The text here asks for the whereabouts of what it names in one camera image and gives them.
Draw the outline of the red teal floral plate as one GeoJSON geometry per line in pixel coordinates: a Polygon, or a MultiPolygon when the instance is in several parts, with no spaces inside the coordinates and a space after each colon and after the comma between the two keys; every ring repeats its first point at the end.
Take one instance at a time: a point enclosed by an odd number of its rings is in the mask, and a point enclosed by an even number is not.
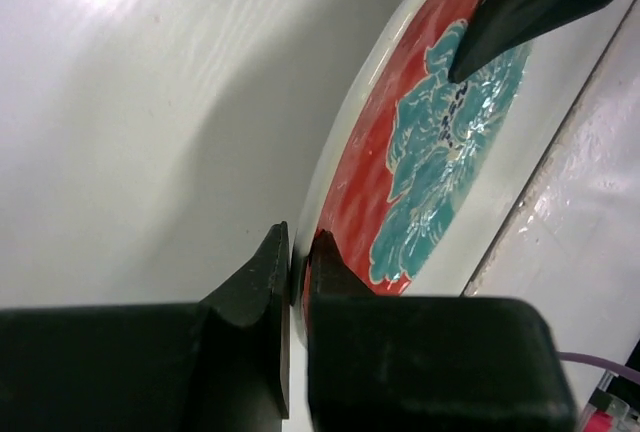
{"type": "Polygon", "coordinates": [[[481,0],[404,0],[352,83],[313,172],[292,256],[307,335],[311,253],[329,232],[352,278],[379,295],[416,279],[477,179],[522,82],[517,46],[454,83],[455,53],[481,0]]]}

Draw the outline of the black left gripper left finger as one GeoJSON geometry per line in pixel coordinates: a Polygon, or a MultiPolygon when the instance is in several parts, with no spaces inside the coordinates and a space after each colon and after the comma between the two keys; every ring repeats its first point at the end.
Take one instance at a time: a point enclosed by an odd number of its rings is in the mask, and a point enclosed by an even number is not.
{"type": "Polygon", "coordinates": [[[278,431],[289,416],[289,233],[196,302],[5,309],[5,431],[278,431]]]}

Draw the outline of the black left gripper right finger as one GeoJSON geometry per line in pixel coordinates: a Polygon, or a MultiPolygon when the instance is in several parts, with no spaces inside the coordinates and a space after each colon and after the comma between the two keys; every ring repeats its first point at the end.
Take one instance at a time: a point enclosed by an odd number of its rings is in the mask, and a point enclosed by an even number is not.
{"type": "Polygon", "coordinates": [[[541,314],[513,298],[379,296],[335,239],[307,278],[317,431],[571,431],[575,401],[541,314]]]}

